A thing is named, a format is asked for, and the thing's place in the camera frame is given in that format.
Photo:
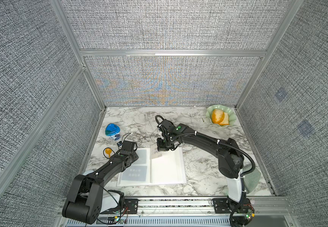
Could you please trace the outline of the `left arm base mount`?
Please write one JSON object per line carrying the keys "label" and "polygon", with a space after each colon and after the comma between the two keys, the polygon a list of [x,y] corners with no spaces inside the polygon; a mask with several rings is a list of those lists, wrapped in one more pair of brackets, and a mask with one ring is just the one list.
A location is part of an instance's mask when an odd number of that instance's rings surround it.
{"label": "left arm base mount", "polygon": [[103,193],[100,214],[137,214],[137,209],[138,199],[129,199],[124,192],[109,190]]}

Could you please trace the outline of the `white card grey print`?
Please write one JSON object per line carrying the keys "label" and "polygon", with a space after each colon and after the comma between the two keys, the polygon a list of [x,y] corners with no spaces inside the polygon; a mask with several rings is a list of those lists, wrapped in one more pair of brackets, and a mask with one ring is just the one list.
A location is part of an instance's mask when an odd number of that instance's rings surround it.
{"label": "white card grey print", "polygon": [[158,146],[157,145],[151,145],[150,146],[150,159],[157,159],[162,157],[163,154],[158,150]]}

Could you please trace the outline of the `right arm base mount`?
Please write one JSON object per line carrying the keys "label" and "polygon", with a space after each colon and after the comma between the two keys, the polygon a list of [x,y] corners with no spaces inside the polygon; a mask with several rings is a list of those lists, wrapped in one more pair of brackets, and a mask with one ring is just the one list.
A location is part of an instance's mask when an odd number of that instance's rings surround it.
{"label": "right arm base mount", "polygon": [[243,197],[237,203],[227,198],[214,198],[211,204],[216,214],[229,214],[229,223],[231,227],[245,227],[255,216],[255,209],[251,205],[250,199]]}

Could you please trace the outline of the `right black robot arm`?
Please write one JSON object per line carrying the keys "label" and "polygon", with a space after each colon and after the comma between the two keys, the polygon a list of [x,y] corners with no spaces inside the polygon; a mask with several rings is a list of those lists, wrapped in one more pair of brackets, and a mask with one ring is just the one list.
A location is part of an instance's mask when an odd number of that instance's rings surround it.
{"label": "right black robot arm", "polygon": [[244,178],[255,170],[256,164],[250,155],[239,149],[235,140],[216,139],[184,124],[175,126],[167,120],[159,123],[158,129],[162,133],[157,139],[158,151],[174,151],[178,145],[189,144],[208,152],[217,158],[219,172],[226,177],[230,201],[244,202],[247,194]]}

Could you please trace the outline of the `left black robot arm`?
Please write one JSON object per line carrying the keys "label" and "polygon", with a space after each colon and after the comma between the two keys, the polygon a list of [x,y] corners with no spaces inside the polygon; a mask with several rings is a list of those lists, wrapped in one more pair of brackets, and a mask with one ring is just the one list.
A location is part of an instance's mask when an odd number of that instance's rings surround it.
{"label": "left black robot arm", "polygon": [[138,155],[135,151],[120,151],[98,170],[77,175],[69,189],[62,216],[85,224],[96,222],[102,209],[104,187],[136,160]]}

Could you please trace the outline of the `green card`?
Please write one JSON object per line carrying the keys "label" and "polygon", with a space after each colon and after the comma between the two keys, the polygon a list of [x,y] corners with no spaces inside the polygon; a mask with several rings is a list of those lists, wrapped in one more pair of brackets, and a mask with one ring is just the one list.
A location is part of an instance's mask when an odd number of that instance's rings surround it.
{"label": "green card", "polygon": [[138,149],[136,151],[138,159],[134,162],[135,165],[146,165],[147,164],[147,149]]}

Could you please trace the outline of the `blue card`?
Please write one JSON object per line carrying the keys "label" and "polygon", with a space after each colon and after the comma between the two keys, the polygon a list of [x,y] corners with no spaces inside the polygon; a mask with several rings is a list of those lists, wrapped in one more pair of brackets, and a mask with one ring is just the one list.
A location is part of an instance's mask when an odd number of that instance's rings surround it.
{"label": "blue card", "polygon": [[147,180],[147,166],[130,166],[123,173],[123,181],[145,182]]}

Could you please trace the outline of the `white photo album book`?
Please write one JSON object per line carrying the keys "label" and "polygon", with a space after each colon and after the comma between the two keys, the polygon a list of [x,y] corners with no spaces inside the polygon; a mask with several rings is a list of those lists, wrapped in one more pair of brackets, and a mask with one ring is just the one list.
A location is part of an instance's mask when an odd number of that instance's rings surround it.
{"label": "white photo album book", "polygon": [[123,181],[122,172],[118,175],[118,187],[187,183],[182,148],[162,152],[162,157],[153,160],[150,159],[149,148],[139,149],[147,149],[147,164],[135,165],[133,163],[131,166],[147,166],[147,180],[145,182]]}

